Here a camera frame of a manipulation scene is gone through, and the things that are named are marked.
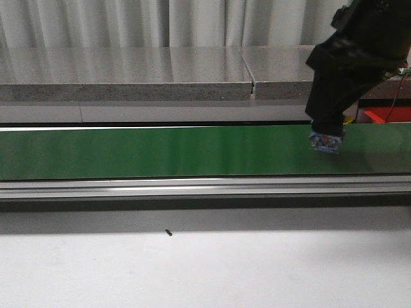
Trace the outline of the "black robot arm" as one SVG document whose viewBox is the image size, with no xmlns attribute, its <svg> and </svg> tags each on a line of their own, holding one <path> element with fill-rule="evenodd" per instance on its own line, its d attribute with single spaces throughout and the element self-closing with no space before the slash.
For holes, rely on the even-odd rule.
<svg viewBox="0 0 411 308">
<path fill-rule="evenodd" d="M 333 17 L 334 34 L 314 47 L 306 104 L 314 132 L 342 136 L 344 111 L 392 77 L 410 51 L 410 1 L 352 1 Z"/>
</svg>

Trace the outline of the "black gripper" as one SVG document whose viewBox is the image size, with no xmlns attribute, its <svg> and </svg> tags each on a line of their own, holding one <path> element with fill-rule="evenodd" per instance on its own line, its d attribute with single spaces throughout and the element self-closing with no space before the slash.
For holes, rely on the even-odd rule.
<svg viewBox="0 0 411 308">
<path fill-rule="evenodd" d="M 332 34 L 314 47 L 306 61 L 314 71 L 306 114 L 313 123 L 320 123 L 321 133 L 342 133 L 344 111 L 391 78 L 405 64 L 409 50 L 408 30 L 374 32 L 353 39 L 339 32 Z M 348 77 L 338 85 L 341 73 Z"/>
</svg>

